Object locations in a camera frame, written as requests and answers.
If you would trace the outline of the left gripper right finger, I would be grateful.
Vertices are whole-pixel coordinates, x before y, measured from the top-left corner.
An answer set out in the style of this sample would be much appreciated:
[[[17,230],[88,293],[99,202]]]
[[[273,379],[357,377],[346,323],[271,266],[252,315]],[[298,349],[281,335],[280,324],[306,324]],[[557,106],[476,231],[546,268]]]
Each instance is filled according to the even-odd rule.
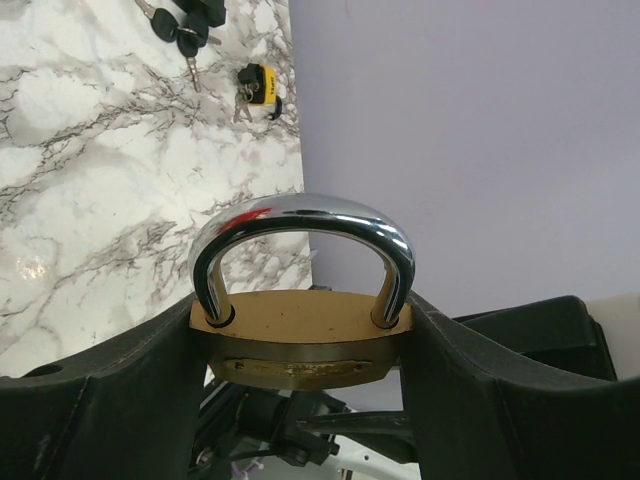
[[[639,383],[574,296],[452,319],[418,295],[401,355],[425,479],[635,479]]]

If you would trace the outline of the large brass padlock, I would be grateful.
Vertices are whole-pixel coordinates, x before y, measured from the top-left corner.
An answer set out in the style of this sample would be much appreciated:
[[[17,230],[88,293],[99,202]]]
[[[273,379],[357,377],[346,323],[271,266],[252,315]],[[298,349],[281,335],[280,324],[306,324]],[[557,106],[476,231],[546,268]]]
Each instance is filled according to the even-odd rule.
[[[382,260],[375,296],[334,290],[231,294],[225,255],[248,240],[319,232],[358,242]],[[230,207],[198,232],[188,255],[196,298],[189,326],[216,379],[274,390],[325,390],[383,379],[414,328],[407,300],[415,255],[383,213],[320,194],[278,194]]]

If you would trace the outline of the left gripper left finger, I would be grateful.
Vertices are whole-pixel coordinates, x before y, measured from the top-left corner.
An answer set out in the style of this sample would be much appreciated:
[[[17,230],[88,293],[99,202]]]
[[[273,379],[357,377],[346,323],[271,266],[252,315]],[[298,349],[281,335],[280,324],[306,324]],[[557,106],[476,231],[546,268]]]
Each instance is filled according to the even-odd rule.
[[[2,478],[186,478],[206,371],[189,327],[193,300],[2,377]]]

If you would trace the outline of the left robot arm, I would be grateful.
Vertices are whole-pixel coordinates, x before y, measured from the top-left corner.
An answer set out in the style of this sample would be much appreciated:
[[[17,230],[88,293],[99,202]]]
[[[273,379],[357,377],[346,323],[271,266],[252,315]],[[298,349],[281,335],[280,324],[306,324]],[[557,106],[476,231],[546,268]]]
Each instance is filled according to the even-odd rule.
[[[380,330],[339,292],[238,294],[211,329],[188,296],[1,381],[5,479],[227,479],[240,444],[293,466],[346,437],[426,479],[635,479],[639,380],[565,296],[452,319],[412,295]]]

